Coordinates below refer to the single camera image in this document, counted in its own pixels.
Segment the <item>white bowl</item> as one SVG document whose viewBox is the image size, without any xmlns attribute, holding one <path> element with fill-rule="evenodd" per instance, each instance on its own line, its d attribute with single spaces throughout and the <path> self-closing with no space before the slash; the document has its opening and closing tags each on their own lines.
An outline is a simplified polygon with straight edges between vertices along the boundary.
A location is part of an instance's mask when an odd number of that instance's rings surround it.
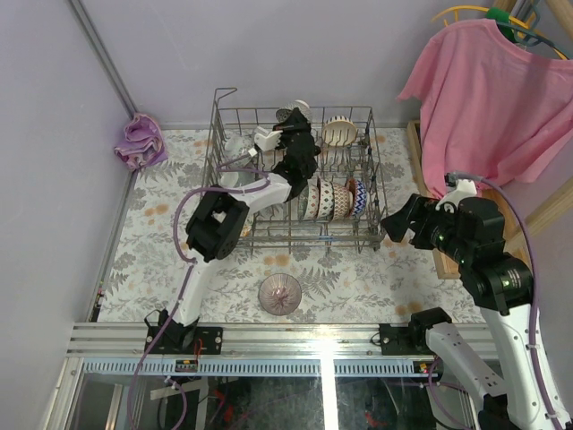
<svg viewBox="0 0 573 430">
<path fill-rule="evenodd" d="M 317 218 L 331 221 L 334 216 L 335 207 L 334 185 L 330 181 L 319 178 L 317 186 L 319 188 L 319 210 Z"/>
<path fill-rule="evenodd" d="M 307 201 L 308 219 L 317 219 L 321 207 L 321 183 L 309 184 L 309 193 Z"/>
</svg>

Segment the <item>green diamond patterned bowl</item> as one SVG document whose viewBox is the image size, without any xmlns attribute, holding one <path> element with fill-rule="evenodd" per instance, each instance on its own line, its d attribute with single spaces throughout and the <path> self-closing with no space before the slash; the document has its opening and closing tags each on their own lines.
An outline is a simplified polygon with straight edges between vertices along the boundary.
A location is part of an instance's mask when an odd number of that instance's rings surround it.
<svg viewBox="0 0 573 430">
<path fill-rule="evenodd" d="M 309 193 L 309 185 L 307 185 L 305 187 L 305 189 L 301 192 L 299 198 L 298 198 L 298 219 L 301 221 L 304 220 L 313 220 L 313 219 L 308 219 L 307 216 L 307 201 L 308 201 L 308 193 Z"/>
</svg>

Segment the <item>blue zigzag bowl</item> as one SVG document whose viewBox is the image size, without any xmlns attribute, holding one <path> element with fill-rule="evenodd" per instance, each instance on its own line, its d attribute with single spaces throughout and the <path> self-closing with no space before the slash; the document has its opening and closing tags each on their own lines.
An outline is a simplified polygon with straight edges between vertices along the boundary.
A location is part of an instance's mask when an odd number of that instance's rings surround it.
<svg viewBox="0 0 573 430">
<path fill-rule="evenodd" d="M 354 203 L 351 215 L 359 217 L 363 214 L 366 204 L 368 202 L 368 192 L 365 184 L 356 179 L 356 196 L 354 196 Z"/>
</svg>

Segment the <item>cream bowl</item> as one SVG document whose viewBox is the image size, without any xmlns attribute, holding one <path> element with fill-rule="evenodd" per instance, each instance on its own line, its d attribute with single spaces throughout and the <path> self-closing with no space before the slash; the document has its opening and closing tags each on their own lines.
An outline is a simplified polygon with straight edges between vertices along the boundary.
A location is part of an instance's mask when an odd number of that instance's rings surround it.
<svg viewBox="0 0 573 430">
<path fill-rule="evenodd" d="M 322 140 L 330 147 L 346 147 L 357 135 L 355 124 L 346 116 L 333 116 L 322 127 Z"/>
</svg>

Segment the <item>red diamond patterned bowl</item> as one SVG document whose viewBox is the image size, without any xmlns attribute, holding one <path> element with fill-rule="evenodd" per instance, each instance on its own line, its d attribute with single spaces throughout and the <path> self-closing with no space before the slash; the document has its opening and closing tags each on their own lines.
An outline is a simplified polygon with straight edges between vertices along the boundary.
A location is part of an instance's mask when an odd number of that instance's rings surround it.
<svg viewBox="0 0 573 430">
<path fill-rule="evenodd" d="M 356 196 L 356 180 L 354 177 L 347 179 L 346 188 L 353 196 Z"/>
</svg>

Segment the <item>purple striped bowl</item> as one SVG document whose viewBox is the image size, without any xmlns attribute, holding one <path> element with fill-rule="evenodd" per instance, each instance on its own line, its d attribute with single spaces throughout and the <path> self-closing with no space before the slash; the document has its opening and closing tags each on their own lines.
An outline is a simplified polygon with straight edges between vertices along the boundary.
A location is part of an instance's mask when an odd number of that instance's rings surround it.
<svg viewBox="0 0 573 430">
<path fill-rule="evenodd" d="M 268 276 L 259 287 L 261 307 L 269 314 L 284 316 L 297 309 L 302 301 L 302 288 L 298 280 L 286 273 Z"/>
</svg>

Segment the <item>black patterned bowl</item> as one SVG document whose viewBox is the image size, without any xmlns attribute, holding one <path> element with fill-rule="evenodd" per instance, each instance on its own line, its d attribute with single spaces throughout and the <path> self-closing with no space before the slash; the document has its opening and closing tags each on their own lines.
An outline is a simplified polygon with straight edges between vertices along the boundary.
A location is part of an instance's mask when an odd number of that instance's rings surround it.
<svg viewBox="0 0 573 430">
<path fill-rule="evenodd" d="M 300 99 L 292 101 L 286 104 L 285 106 L 279 108 L 275 113 L 277 121 L 279 123 L 283 123 L 284 121 L 286 121 L 296 108 L 299 109 L 299 111 L 306 118 L 308 123 L 312 122 L 312 110 L 310 106 L 304 100 Z"/>
</svg>

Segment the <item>brown lattice patterned bowl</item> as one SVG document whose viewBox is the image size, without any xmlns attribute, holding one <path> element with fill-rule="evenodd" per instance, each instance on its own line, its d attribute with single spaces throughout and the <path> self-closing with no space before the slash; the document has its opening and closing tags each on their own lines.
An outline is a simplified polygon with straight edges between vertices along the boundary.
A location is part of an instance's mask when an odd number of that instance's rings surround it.
<svg viewBox="0 0 573 430">
<path fill-rule="evenodd" d="M 333 220 L 345 219 L 350 212 L 351 193 L 343 185 L 334 184 L 334 209 L 332 214 Z"/>
</svg>

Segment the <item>grey dotted bowl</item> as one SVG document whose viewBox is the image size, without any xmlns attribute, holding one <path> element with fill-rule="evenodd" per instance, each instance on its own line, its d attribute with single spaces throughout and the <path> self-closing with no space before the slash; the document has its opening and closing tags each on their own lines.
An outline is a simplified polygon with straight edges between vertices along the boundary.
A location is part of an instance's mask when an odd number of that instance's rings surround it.
<svg viewBox="0 0 573 430">
<path fill-rule="evenodd" d="M 256 180 L 253 172 L 227 171 L 219 176 L 218 184 L 223 188 L 237 188 L 251 184 Z"/>
</svg>

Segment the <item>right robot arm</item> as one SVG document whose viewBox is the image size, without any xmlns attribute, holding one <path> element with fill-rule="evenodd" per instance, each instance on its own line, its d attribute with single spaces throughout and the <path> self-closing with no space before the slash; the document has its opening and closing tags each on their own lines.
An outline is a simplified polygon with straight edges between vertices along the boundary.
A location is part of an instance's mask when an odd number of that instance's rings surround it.
<svg viewBox="0 0 573 430">
<path fill-rule="evenodd" d="M 570 429 L 553 380 L 538 319 L 533 316 L 535 278 L 527 264 L 505 250 L 505 219 L 496 202 L 466 197 L 459 203 L 412 194 L 381 225 L 394 242 L 407 231 L 416 249 L 437 250 L 458 264 L 463 287 L 487 323 L 502 373 L 496 374 L 462 339 L 448 314 L 436 307 L 414 313 L 408 342 L 431 352 L 462 383 L 482 429 Z"/>
</svg>

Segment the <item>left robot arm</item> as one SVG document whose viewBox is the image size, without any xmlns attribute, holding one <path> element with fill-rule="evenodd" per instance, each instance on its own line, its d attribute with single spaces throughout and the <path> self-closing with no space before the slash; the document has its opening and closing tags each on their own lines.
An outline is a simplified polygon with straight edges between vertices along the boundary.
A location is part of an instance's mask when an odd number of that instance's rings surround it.
<svg viewBox="0 0 573 430">
<path fill-rule="evenodd" d="M 220 173 L 246 172 L 259 153 L 282 150 L 283 158 L 270 172 L 256 170 L 260 179 L 241 187 L 211 186 L 189 192 L 176 211 L 173 236 L 176 251 L 189 264 L 166 331 L 165 342 L 176 353 L 194 347 L 192 328 L 200 318 L 202 297 L 218 262 L 226 259 L 241 238 L 251 215 L 298 197 L 318 168 L 321 149 L 311 123 L 299 107 L 285 121 L 265 133 L 256 133 L 240 156 L 219 166 Z"/>
</svg>

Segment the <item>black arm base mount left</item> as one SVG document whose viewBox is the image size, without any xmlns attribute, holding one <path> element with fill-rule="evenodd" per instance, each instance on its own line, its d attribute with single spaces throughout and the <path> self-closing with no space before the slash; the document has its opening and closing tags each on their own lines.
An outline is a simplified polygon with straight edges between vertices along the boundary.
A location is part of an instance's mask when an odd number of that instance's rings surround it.
<svg viewBox="0 0 573 430">
<path fill-rule="evenodd" d="M 167 309 L 153 311 L 144 318 L 147 327 L 145 349 L 158 338 L 150 354 L 193 355 L 196 357 L 220 355 L 223 346 L 222 327 L 200 326 L 193 322 L 189 326 L 170 321 Z"/>
</svg>

